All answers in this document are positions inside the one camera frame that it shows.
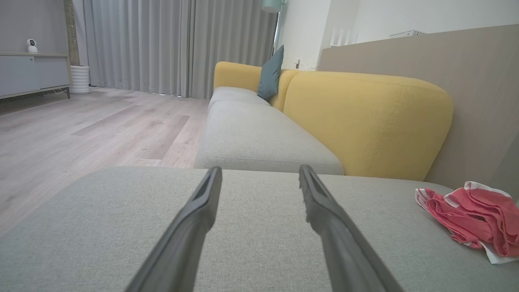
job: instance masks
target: security camera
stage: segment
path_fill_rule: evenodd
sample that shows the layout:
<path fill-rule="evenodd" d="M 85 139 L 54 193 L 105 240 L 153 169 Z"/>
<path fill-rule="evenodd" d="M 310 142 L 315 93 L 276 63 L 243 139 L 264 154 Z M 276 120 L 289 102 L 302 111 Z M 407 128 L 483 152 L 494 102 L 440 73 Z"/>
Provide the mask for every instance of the security camera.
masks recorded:
<path fill-rule="evenodd" d="M 27 45 L 29 46 L 29 47 L 27 48 L 27 50 L 28 50 L 29 52 L 38 52 L 38 48 L 36 47 L 36 41 L 33 40 L 32 38 L 29 38 L 29 39 L 27 40 Z"/>

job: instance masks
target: white planter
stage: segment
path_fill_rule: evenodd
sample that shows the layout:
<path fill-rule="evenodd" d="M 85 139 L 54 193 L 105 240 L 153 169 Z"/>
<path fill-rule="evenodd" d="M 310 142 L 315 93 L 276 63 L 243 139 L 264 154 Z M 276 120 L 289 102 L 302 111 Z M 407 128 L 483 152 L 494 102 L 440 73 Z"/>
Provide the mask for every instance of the white planter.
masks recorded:
<path fill-rule="evenodd" d="M 70 66 L 72 74 L 72 85 L 70 86 L 70 93 L 72 94 L 87 94 L 90 93 L 88 87 L 89 82 L 89 66 Z"/>

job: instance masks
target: gray sofa cushion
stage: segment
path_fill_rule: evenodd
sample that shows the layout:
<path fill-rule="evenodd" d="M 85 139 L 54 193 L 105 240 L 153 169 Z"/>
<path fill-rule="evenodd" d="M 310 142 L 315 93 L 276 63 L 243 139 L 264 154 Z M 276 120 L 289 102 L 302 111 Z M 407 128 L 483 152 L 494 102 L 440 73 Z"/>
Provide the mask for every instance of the gray sofa cushion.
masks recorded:
<path fill-rule="evenodd" d="M 279 110 L 232 101 L 211 108 L 195 158 L 195 168 L 298 172 L 301 164 L 344 174 L 335 154 Z"/>
<path fill-rule="evenodd" d="M 214 90 L 213 96 L 211 96 L 211 100 L 209 101 L 208 109 L 210 110 L 211 107 L 213 107 L 213 104 L 215 102 L 222 101 L 222 100 L 270 105 L 268 103 L 268 101 L 259 97 L 252 90 L 238 88 L 238 87 L 224 86 L 224 87 L 218 87 L 217 89 Z"/>
<path fill-rule="evenodd" d="M 202 169 L 117 167 L 90 174 L 0 237 L 2 291 L 124 291 Z M 414 200 L 437 184 L 320 175 L 405 291 L 514 291 L 519 262 L 488 263 Z M 224 170 L 195 291 L 330 291 L 298 174 Z"/>

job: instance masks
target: wooden floor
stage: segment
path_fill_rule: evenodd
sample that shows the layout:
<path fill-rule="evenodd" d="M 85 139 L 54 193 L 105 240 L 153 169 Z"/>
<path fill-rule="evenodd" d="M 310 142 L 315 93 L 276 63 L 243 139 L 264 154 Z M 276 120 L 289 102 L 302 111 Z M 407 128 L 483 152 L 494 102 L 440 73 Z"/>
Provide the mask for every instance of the wooden floor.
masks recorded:
<path fill-rule="evenodd" d="M 91 90 L 0 115 L 0 233 L 98 169 L 193 166 L 207 100 Z"/>

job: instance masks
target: power cord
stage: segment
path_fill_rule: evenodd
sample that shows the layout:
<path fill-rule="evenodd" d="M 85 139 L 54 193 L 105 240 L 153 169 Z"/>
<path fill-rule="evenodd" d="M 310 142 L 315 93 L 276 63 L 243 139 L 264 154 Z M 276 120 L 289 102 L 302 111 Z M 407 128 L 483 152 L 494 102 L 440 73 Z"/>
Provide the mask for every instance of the power cord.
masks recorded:
<path fill-rule="evenodd" d="M 317 67 L 319 67 L 319 65 L 315 66 L 315 67 L 312 67 L 312 68 L 308 68 L 308 69 L 304 69 L 305 68 L 305 65 L 303 63 L 301 63 L 301 65 L 303 66 L 303 71 L 310 71 L 312 69 L 316 69 Z"/>

